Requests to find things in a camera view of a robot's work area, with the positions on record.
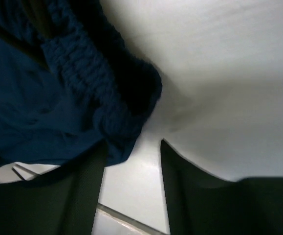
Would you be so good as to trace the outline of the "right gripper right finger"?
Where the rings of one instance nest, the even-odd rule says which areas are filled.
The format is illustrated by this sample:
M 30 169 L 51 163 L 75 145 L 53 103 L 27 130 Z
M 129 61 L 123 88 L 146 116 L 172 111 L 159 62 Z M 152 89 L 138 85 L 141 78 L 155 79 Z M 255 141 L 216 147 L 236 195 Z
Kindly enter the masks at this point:
M 170 233 L 283 235 L 283 177 L 217 178 L 160 144 Z

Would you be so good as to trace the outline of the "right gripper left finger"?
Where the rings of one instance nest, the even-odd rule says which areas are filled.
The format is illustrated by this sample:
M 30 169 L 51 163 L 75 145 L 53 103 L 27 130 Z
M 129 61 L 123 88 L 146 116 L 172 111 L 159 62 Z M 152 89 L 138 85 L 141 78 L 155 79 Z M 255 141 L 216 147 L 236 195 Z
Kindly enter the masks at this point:
M 30 181 L 0 184 L 0 235 L 89 235 L 107 144 Z

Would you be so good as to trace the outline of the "navy blue shorts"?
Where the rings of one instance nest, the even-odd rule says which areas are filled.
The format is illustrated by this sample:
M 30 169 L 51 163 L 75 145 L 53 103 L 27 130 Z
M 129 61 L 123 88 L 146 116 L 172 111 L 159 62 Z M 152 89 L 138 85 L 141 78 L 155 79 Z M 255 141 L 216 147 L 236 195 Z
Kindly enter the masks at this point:
M 161 96 L 97 0 L 0 0 L 0 166 L 130 156 Z

